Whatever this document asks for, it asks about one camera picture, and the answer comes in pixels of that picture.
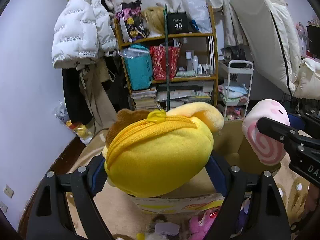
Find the white puffer jacket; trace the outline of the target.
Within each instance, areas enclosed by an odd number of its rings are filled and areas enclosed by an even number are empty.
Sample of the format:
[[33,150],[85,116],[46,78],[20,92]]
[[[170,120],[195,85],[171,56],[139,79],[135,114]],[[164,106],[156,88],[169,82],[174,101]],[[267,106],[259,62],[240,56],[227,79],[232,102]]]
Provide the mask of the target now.
[[69,0],[54,27],[54,68],[80,68],[117,48],[110,14],[101,0]]

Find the red patterned gift bag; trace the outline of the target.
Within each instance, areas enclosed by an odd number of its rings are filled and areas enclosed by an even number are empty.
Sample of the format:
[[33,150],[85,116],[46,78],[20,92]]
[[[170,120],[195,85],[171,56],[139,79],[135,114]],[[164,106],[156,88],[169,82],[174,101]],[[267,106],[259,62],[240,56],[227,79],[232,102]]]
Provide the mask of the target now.
[[[180,57],[180,48],[169,47],[169,79],[172,80],[177,73],[177,64]],[[165,46],[151,46],[150,55],[152,59],[153,79],[164,81],[167,78],[166,51]]]

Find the blonde wig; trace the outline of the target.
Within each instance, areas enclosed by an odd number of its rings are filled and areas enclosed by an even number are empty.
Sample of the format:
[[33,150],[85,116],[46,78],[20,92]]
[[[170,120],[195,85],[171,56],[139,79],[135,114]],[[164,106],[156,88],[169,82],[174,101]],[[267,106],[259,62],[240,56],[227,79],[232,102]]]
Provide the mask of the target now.
[[149,34],[165,35],[163,7],[148,7],[141,12],[141,16]]

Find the stack of books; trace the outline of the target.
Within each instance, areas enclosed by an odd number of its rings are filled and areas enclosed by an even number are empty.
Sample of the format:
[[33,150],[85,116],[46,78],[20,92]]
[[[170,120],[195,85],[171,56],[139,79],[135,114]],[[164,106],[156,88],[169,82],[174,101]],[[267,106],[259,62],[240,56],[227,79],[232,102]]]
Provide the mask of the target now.
[[135,109],[159,109],[160,104],[156,101],[156,95],[156,87],[133,91],[131,98],[134,102]]

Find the black box labelled 40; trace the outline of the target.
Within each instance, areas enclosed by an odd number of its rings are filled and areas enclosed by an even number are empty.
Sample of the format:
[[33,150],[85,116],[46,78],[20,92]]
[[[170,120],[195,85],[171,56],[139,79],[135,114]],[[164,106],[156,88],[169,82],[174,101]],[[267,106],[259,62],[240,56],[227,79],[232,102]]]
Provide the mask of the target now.
[[189,22],[185,12],[167,14],[168,34],[184,34],[189,32]]

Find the green pole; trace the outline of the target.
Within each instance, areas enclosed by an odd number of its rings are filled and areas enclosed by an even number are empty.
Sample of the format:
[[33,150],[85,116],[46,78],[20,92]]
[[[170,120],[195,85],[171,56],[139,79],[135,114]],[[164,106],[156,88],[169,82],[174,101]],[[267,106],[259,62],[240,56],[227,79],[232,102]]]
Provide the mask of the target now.
[[165,34],[165,67],[166,67],[166,111],[170,110],[170,68],[169,68],[169,37],[168,37],[168,24],[167,24],[167,11],[168,5],[164,7],[164,34]]

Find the beige hanging coat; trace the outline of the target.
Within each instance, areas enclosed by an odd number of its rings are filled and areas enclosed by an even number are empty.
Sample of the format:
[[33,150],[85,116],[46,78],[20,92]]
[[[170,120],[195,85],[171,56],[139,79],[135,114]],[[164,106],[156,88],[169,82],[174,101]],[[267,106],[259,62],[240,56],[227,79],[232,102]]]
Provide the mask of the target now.
[[80,91],[92,116],[86,127],[92,134],[110,128],[117,119],[116,110],[101,83],[101,79],[107,80],[108,76],[106,63],[101,60],[80,71]]

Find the wooden bookshelf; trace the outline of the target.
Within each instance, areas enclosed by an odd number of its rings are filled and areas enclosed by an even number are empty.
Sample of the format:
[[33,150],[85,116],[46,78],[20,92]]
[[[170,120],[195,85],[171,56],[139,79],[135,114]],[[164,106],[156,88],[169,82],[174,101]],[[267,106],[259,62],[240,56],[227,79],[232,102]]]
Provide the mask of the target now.
[[[213,106],[217,106],[217,98],[218,98],[218,91],[217,91],[217,87],[218,87],[218,52],[217,52],[217,38],[216,38],[216,27],[215,27],[215,16],[214,16],[214,12],[213,12],[213,7],[211,5],[208,6],[208,13],[210,16],[210,24],[212,26],[212,33],[183,33],[183,34],[170,34],[168,35],[168,31],[167,31],[167,26],[165,26],[165,35],[161,35],[161,36],[156,36],[156,37],[147,37],[147,38],[143,38],[143,39],[139,39],[136,40],[133,43],[130,42],[124,42],[123,41],[123,36],[122,36],[122,32],[121,32],[121,27],[120,27],[120,23],[119,21],[114,18],[113,19],[113,23],[114,23],[114,27],[115,27],[115,32],[116,32],[116,38],[117,38],[117,42],[118,42],[118,46],[119,49],[122,50],[126,47],[129,47],[133,44],[143,44],[143,43],[148,43],[148,42],[152,42],[152,41],[165,41],[165,47],[166,49],[168,48],[168,44],[169,44],[169,38],[173,39],[173,38],[206,38],[206,46],[207,46],[207,50],[206,51],[197,51],[197,55],[207,55],[207,61],[208,64],[210,64],[211,66],[214,67],[214,74],[211,75],[210,77],[186,77],[186,78],[174,78],[172,80],[169,81],[169,67],[167,66],[167,79],[166,79],[166,85],[167,85],[167,92],[169,91],[169,82],[185,82],[185,81],[199,81],[199,80],[204,80],[204,81],[214,81],[213,84],[213,88],[212,88],[212,102],[211,104]],[[126,83],[127,83],[127,88],[129,90],[129,96],[130,96],[130,100],[131,100],[131,109],[135,109],[135,106],[133,106],[133,99],[131,98],[131,94],[132,94],[132,86],[131,86],[131,81],[130,78],[128,76],[127,73],[127,69],[126,69],[126,64],[123,58],[121,58],[121,62],[122,62],[122,66],[123,66],[123,70],[124,70],[124,74],[125,74],[125,79],[126,79]]]

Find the cardboard box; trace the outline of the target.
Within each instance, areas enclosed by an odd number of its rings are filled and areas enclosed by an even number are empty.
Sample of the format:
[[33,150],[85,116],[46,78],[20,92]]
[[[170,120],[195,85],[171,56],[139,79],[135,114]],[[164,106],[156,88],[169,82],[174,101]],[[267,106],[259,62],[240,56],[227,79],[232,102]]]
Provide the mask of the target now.
[[[231,166],[240,170],[261,174],[268,170],[275,175],[281,164],[267,166],[262,164],[252,150],[242,132],[242,120],[227,121],[221,131],[214,135],[214,151],[225,158]],[[155,198],[137,198],[129,196],[144,213],[175,214],[203,211],[222,204],[223,196],[218,193],[210,181],[205,169],[202,169],[189,182],[168,194]]]

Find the beige brown patterned blanket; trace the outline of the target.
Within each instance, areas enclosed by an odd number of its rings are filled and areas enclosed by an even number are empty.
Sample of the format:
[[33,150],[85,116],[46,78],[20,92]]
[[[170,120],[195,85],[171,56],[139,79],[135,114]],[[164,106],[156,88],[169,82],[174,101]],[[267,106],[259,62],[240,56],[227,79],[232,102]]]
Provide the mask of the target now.
[[[289,162],[289,156],[286,155],[280,162],[281,167],[274,175],[274,180],[283,199],[289,222],[294,223],[301,219],[304,212],[309,182],[291,171]],[[130,200],[129,195],[109,183],[105,183],[103,190],[97,193],[94,202],[111,233],[120,238],[136,238],[137,234],[147,230],[153,217],[165,215],[168,221],[180,225],[184,230],[182,238],[187,239],[188,220],[207,210],[175,214],[144,213]]]

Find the teal bag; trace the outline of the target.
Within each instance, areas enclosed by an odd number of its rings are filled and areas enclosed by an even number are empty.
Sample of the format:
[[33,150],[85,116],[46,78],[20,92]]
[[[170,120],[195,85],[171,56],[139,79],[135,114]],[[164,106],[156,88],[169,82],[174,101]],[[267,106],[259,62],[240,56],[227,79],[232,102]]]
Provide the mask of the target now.
[[152,61],[149,49],[134,44],[120,52],[125,61],[133,90],[147,89],[153,80]]

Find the yellow plush zipper pouch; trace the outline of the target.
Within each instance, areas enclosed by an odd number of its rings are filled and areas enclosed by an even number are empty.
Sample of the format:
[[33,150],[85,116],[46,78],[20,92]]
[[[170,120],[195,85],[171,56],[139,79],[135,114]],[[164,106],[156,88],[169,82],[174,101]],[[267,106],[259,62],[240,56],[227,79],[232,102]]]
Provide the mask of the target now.
[[219,110],[193,102],[165,111],[122,109],[106,135],[108,183],[142,198],[178,189],[208,163],[214,134],[225,124]]

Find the pink swirl plush toy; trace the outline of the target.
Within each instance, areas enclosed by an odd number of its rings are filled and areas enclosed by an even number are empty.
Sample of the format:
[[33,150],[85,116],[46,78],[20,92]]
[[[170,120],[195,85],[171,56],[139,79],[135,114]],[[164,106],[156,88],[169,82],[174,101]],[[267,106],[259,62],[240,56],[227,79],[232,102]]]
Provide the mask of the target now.
[[272,166],[278,164],[286,152],[282,143],[259,132],[257,122],[262,117],[270,118],[287,126],[290,126],[290,121],[285,108],[279,102],[265,99],[259,101],[251,109],[242,123],[242,132],[260,162]]

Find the white rolling cart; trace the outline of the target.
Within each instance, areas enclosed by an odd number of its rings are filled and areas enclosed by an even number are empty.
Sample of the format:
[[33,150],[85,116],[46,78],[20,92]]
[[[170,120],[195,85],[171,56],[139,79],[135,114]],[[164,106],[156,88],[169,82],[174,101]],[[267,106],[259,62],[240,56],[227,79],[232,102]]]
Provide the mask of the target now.
[[[218,86],[219,96],[224,104],[225,120],[243,119],[247,115],[251,96],[254,65],[247,60],[231,60],[227,64],[219,61],[219,67],[227,74],[223,84]],[[239,75],[249,76],[248,87],[237,81]]]

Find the white folded mattress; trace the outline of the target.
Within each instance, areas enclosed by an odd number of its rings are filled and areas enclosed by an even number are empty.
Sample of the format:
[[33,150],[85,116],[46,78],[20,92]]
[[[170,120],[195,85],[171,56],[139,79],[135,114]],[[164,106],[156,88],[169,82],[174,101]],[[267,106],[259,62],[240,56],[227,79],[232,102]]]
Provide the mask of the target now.
[[319,100],[319,62],[302,59],[284,0],[230,0],[259,74],[286,94]]

